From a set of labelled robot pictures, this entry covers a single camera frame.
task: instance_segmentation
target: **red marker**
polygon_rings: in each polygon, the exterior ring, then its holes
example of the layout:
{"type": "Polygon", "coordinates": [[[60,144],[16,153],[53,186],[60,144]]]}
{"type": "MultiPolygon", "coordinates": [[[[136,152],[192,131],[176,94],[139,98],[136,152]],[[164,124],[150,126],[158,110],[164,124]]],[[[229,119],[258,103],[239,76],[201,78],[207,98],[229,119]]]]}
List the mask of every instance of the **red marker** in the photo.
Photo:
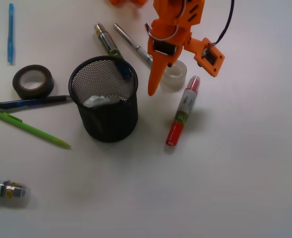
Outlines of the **red marker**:
{"type": "Polygon", "coordinates": [[[177,144],[181,132],[188,119],[189,113],[192,109],[192,106],[195,103],[199,86],[200,78],[198,76],[193,76],[190,79],[184,94],[182,95],[182,99],[180,101],[174,123],[171,126],[170,132],[166,140],[167,145],[174,146],[177,144]]]}

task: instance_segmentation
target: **black wire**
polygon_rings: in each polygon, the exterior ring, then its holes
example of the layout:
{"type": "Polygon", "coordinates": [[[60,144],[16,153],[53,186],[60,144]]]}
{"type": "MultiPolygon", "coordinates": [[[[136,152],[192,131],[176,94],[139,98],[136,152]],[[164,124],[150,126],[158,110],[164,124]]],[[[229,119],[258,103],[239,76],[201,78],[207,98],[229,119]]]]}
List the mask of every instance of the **black wire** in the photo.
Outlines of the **black wire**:
{"type": "Polygon", "coordinates": [[[233,15],[233,9],[234,9],[234,0],[231,0],[231,8],[230,8],[230,14],[229,14],[229,18],[227,19],[227,22],[226,22],[226,25],[225,25],[225,28],[224,30],[221,32],[221,35],[219,36],[218,40],[216,42],[214,42],[212,44],[212,47],[215,46],[217,43],[220,42],[220,40],[223,38],[223,36],[225,35],[229,25],[230,25],[230,22],[231,22],[231,19],[232,19],[232,15],[233,15]]]}

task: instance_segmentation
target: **marker cap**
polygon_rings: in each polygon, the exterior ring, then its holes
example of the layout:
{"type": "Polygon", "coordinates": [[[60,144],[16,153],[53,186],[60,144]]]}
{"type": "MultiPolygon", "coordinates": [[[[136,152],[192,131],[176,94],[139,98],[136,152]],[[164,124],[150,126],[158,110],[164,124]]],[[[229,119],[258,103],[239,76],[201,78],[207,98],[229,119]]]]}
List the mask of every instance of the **marker cap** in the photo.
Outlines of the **marker cap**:
{"type": "Polygon", "coordinates": [[[166,144],[170,146],[177,145],[178,139],[181,135],[181,132],[183,130],[184,126],[180,122],[174,122],[174,124],[171,126],[170,132],[168,134],[166,144]]]}
{"type": "Polygon", "coordinates": [[[186,89],[190,89],[190,90],[195,91],[196,93],[198,93],[199,86],[200,86],[200,78],[198,76],[193,76],[190,79],[186,89]]]}

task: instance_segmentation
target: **black electrical tape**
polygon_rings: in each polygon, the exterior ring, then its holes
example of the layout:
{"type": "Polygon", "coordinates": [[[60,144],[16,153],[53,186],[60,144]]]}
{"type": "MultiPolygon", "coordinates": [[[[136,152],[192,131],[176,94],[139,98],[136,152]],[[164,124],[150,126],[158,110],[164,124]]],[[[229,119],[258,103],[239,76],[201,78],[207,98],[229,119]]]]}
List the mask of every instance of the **black electrical tape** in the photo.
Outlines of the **black electrical tape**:
{"type": "Polygon", "coordinates": [[[20,98],[24,100],[47,97],[54,88],[54,81],[50,71],[41,65],[29,65],[19,70],[12,80],[12,85],[20,98]],[[37,88],[27,89],[21,85],[24,74],[30,71],[39,71],[44,76],[44,82],[37,88]]]}

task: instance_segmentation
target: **silver pen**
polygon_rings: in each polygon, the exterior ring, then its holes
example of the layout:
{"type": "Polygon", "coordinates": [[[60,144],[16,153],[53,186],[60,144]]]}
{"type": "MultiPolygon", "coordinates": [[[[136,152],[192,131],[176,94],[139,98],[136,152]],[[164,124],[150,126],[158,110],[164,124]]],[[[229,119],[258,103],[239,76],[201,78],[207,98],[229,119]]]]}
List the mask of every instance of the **silver pen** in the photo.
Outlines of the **silver pen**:
{"type": "Polygon", "coordinates": [[[115,30],[133,47],[133,49],[152,66],[152,56],[147,53],[139,44],[137,44],[130,36],[118,25],[114,24],[115,30]]]}

